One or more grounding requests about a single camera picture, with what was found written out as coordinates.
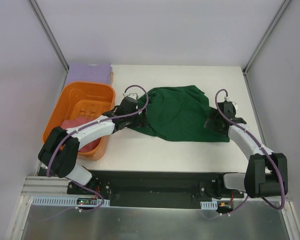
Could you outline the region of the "dark green t shirt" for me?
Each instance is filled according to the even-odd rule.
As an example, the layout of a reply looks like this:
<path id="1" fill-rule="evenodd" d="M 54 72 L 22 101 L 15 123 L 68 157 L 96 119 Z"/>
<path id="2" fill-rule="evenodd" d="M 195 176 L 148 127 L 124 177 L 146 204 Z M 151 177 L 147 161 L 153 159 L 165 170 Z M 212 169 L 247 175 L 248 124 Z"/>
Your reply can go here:
<path id="1" fill-rule="evenodd" d="M 229 137 L 204 127 L 209 98 L 195 85 L 155 87 L 147 92 L 147 126 L 132 130 L 170 142 L 228 143 Z"/>

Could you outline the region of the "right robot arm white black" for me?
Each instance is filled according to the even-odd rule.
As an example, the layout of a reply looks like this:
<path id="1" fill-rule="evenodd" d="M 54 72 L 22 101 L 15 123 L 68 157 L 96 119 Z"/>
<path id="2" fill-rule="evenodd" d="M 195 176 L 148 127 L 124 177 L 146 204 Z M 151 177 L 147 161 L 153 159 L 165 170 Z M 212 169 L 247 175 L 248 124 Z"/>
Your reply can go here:
<path id="1" fill-rule="evenodd" d="M 247 122 L 236 117 L 231 101 L 218 102 L 204 127 L 232 140 L 248 160 L 245 173 L 226 173 L 215 184 L 218 196 L 227 197 L 233 190 L 251 198 L 284 197 L 288 193 L 287 157 L 263 146 L 249 131 Z"/>

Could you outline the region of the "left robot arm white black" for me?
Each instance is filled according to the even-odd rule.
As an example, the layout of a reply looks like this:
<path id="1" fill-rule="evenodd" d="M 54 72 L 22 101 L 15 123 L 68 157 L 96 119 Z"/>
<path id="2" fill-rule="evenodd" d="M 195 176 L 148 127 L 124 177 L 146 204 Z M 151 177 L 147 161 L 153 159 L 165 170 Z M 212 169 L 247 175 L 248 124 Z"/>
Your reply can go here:
<path id="1" fill-rule="evenodd" d="M 96 178 L 77 163 L 79 150 L 126 127 L 144 124 L 148 102 L 140 107 L 136 99 L 126 96 L 120 105 L 95 120 L 68 129 L 54 127 L 38 153 L 38 160 L 47 167 L 46 175 L 71 180 L 84 194 L 92 194 L 96 188 Z"/>

